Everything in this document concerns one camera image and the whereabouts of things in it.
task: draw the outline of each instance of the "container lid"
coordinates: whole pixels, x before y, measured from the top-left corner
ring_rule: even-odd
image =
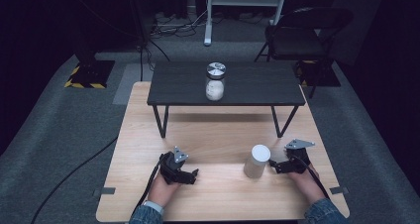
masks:
[[[226,66],[220,62],[207,65],[207,76],[212,79],[222,79],[225,76]]]
[[[265,145],[255,145],[253,147],[253,158],[255,163],[259,165],[265,165],[265,163],[269,160],[271,156],[271,152],[269,151],[269,148]]]

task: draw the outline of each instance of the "gray carpet floor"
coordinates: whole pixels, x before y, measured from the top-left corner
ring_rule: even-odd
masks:
[[[153,42],[172,61],[252,61],[263,45],[265,23],[223,20],[214,28],[211,47],[203,46],[204,27],[197,27],[191,37],[166,36]],[[152,65],[166,60],[153,44],[148,49]],[[131,87],[140,80],[140,55],[127,47],[96,58],[116,61],[108,87],[65,88],[77,64],[75,57],[70,58],[0,157],[1,224],[31,223],[51,191],[118,135]],[[349,191],[345,197],[350,222],[420,223],[418,195],[340,68],[336,64],[333,68],[342,86],[318,87],[308,103],[338,180]],[[144,80],[150,80],[153,72],[148,64],[144,69]],[[310,87],[303,90],[307,96]],[[36,223],[98,223],[98,190],[114,145],[73,172],[47,201]]]

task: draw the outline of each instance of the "yellow and black hazard tape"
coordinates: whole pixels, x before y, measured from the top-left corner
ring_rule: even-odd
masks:
[[[77,72],[80,69],[80,65],[78,65],[73,72],[71,73],[70,77],[68,78],[67,82],[65,83],[64,87],[75,87],[75,88],[106,88],[105,83],[89,83],[89,82],[72,82],[74,77],[76,76]]]

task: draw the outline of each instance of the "blue sleeve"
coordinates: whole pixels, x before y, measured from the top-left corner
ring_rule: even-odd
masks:
[[[149,206],[140,205],[130,219],[130,224],[161,224],[163,217]]]
[[[306,223],[349,223],[330,199],[324,198],[312,204],[305,213]]]

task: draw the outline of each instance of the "chair seat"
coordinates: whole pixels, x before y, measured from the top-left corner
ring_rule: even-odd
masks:
[[[273,27],[267,27],[269,37]],[[281,28],[272,40],[271,56],[274,59],[321,59],[327,55],[314,30]]]

